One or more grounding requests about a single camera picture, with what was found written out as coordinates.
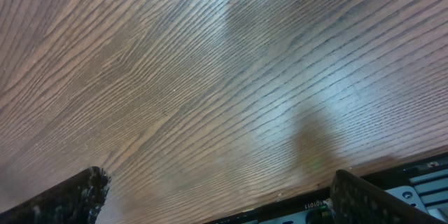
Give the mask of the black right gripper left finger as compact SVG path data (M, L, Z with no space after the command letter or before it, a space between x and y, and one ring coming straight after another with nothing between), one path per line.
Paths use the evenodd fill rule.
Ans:
M3 224L95 224L106 203L111 177L89 167L1 213Z

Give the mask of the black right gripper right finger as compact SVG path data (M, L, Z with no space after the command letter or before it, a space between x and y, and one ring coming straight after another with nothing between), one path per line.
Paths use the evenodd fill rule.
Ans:
M443 224L377 186L339 169L330 187L336 224Z

